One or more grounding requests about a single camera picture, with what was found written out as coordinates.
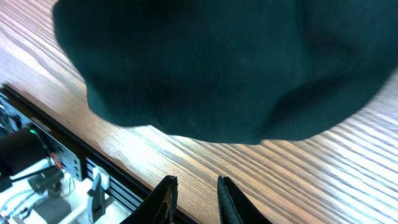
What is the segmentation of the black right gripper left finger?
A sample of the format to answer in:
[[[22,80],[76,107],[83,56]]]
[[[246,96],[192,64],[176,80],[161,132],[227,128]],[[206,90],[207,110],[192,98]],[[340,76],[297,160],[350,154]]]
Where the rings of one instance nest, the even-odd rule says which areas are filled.
[[[177,200],[178,180],[167,175],[121,224],[171,224]]]

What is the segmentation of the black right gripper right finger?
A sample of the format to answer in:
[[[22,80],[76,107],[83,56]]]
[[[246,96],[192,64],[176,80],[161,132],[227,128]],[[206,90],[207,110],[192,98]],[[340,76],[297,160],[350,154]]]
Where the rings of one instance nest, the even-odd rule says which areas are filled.
[[[221,224],[272,224],[229,177],[218,177],[217,196]]]

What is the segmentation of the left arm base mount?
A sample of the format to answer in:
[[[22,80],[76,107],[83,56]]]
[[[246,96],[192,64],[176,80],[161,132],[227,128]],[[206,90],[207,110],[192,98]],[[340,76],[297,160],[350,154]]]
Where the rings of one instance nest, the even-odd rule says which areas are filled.
[[[38,131],[1,137],[1,223],[61,223],[79,202],[78,188]]]

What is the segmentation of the black polo shirt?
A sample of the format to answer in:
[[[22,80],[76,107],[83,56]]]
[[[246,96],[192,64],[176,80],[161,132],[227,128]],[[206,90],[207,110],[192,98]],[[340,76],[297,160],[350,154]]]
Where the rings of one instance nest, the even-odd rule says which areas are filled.
[[[303,140],[397,68],[396,0],[59,0],[90,110],[206,142]]]

